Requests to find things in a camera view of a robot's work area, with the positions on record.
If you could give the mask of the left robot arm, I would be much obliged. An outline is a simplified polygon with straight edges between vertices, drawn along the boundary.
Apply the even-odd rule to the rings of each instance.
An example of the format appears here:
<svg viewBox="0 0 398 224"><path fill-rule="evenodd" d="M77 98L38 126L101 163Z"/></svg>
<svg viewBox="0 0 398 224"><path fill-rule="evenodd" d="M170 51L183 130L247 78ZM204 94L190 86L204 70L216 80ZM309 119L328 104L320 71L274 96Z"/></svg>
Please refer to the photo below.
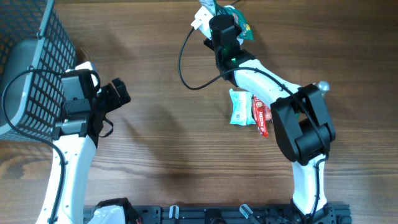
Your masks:
<svg viewBox="0 0 398 224"><path fill-rule="evenodd" d="M107 113L130 102L123 81L103 86L93 69L70 70L61 77L64 99L53 127L53 160L37 223L83 223L88 173Z"/></svg>

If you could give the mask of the light green snack pouch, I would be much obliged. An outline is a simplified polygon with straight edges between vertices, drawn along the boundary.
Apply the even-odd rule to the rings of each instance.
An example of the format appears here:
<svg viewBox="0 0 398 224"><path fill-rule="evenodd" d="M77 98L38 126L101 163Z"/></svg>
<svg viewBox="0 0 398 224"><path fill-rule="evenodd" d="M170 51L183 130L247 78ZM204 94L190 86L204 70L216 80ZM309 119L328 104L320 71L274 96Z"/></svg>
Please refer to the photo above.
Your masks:
<svg viewBox="0 0 398 224"><path fill-rule="evenodd" d="M256 124L252 115L252 93L248 91L234 91L231 88L229 95L233 104L230 124L239 126Z"/></svg>

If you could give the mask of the green 3M gloves package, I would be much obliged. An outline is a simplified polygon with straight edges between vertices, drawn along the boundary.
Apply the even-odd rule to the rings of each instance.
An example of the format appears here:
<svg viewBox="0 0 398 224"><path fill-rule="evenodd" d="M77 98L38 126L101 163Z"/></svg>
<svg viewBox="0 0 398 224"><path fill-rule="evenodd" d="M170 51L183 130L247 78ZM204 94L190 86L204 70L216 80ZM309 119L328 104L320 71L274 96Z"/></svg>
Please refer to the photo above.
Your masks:
<svg viewBox="0 0 398 224"><path fill-rule="evenodd" d="M222 14L233 16L235 23L237 23L237 25L242 29L241 33L237 37L239 43L242 44L244 40L254 40L254 34L244 14L235 8L235 5L240 1L241 0L236 0L225 6L219 5L217 0L199 0L199 3L201 7L205 6L213 14L213 17Z"/></svg>

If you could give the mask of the red Nescafe coffee stick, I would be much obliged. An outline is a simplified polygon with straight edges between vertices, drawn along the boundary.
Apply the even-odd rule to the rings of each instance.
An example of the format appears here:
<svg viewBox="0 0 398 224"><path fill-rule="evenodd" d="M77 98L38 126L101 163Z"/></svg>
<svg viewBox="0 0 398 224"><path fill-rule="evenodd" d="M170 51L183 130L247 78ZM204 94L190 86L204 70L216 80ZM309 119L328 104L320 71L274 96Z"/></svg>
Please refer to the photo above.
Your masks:
<svg viewBox="0 0 398 224"><path fill-rule="evenodd" d="M265 120L265 104L256 96L252 98L252 113L261 136L268 137L269 133Z"/></svg>

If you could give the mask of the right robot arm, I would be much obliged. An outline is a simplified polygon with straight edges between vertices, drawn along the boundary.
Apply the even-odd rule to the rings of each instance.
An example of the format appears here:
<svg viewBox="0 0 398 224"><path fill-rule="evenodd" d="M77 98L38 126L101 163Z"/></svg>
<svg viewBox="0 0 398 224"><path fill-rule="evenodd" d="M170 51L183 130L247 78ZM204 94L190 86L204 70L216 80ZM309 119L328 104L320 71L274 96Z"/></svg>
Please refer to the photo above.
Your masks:
<svg viewBox="0 0 398 224"><path fill-rule="evenodd" d="M242 49L238 42L242 29L233 16L213 16L208 25L211 37L206 43L215 53L220 75L271 109L277 145L292 163L294 208L303 222L317 222L327 204L323 171L336 138L321 90L314 84L285 81Z"/></svg>

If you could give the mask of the red Kleenex tissue pack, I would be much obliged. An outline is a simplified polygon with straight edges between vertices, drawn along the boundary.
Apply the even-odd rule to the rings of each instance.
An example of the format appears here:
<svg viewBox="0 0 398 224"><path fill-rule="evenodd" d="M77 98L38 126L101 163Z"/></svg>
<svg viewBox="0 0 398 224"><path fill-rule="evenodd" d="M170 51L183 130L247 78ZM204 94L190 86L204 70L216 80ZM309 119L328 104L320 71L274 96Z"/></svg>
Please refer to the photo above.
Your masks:
<svg viewBox="0 0 398 224"><path fill-rule="evenodd" d="M264 109L264 111L265 111L265 115L264 115L265 120L266 121L270 121L272 119L271 109L267 105L264 105L264 106L265 106L265 109Z"/></svg>

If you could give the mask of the yellow liquid bottle silver cap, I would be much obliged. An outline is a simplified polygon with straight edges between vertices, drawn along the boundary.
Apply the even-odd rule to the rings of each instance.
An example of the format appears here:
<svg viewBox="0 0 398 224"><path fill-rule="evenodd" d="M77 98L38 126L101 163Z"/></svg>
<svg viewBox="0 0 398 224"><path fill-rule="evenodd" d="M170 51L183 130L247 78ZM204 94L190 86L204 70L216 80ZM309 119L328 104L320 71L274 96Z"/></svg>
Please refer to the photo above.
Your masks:
<svg viewBox="0 0 398 224"><path fill-rule="evenodd" d="M320 81L318 83L313 83L323 94L330 90L330 85L326 81Z"/></svg>

